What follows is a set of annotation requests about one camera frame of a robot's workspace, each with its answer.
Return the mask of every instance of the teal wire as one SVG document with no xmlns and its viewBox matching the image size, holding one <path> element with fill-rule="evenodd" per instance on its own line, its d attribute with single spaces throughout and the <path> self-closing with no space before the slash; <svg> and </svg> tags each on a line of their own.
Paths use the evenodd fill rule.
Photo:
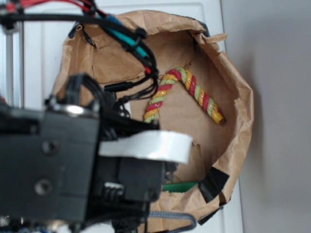
<svg viewBox="0 0 311 233">
<path fill-rule="evenodd" d="M 118 39 L 124 41 L 126 44 L 128 44 L 129 46 L 134 46 L 136 44 L 136 41 L 133 40 L 132 38 L 114 30 L 114 29 L 110 29 L 107 28 L 108 31 L 110 31 L 111 33 L 113 33 L 113 35 L 115 35 Z M 136 51 L 139 53 L 140 56 L 145 57 L 147 56 L 147 53 L 145 52 L 145 50 L 143 50 L 140 46 L 136 47 Z"/>
<path fill-rule="evenodd" d="M 115 22 L 117 24 L 120 24 L 122 25 L 122 23 L 117 19 L 115 18 L 114 16 L 112 15 L 108 15 L 107 16 L 107 19 L 112 21 L 112 22 Z M 111 28 L 107 28 L 108 31 L 110 31 L 113 35 L 115 35 L 118 39 L 124 41 L 126 44 L 128 44 L 129 46 L 134 46 L 136 44 L 136 41 L 133 40 L 132 38 L 120 33 L 119 31 L 117 30 L 114 30 L 114 29 L 111 29 Z M 138 52 L 138 54 L 142 57 L 146 57 L 147 56 L 147 52 L 145 50 L 143 50 L 140 46 L 137 46 L 136 47 L 136 52 Z"/>
</svg>

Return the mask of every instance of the white tape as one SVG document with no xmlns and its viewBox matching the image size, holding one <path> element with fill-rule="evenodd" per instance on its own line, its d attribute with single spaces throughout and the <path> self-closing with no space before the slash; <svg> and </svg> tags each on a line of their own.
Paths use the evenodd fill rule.
<svg viewBox="0 0 311 233">
<path fill-rule="evenodd" d="M 171 131 L 144 131 L 117 141 L 100 143 L 100 156 L 132 157 L 187 164 L 192 137 Z"/>
</svg>

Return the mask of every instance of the red yellow green rope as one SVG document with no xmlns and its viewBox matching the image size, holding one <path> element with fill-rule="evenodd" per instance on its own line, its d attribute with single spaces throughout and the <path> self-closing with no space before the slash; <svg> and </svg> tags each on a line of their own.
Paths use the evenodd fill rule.
<svg viewBox="0 0 311 233">
<path fill-rule="evenodd" d="M 171 69 L 166 75 L 164 75 L 156 94 L 152 97 L 146 108 L 144 122 L 149 123 L 158 118 L 158 112 L 163 105 L 163 101 L 166 99 L 173 84 L 178 80 L 182 81 L 190 95 L 195 98 L 203 108 L 204 112 L 207 112 L 217 124 L 220 124 L 225 120 L 215 101 L 200 87 L 196 78 L 190 73 L 190 71 L 179 67 Z"/>
</svg>

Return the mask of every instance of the gray braided cable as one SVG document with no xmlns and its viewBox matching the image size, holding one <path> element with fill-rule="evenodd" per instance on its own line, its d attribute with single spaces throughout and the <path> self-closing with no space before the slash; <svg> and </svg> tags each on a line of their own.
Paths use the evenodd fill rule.
<svg viewBox="0 0 311 233">
<path fill-rule="evenodd" d="M 196 227 L 196 219 L 190 214 L 174 213 L 174 212 L 167 212 L 167 211 L 150 211 L 149 217 L 185 219 L 191 222 L 191 224 L 186 227 L 180 227 L 180 228 L 177 228 L 171 231 L 166 231 L 166 233 L 185 232 L 185 231 L 190 231 Z"/>
</svg>

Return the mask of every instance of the green object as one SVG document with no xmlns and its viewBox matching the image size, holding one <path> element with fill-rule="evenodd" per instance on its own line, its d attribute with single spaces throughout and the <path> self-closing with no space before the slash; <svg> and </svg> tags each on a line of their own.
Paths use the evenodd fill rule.
<svg viewBox="0 0 311 233">
<path fill-rule="evenodd" d="M 192 189 L 196 184 L 198 184 L 198 182 L 166 183 L 163 185 L 163 189 L 170 193 L 185 193 Z"/>
</svg>

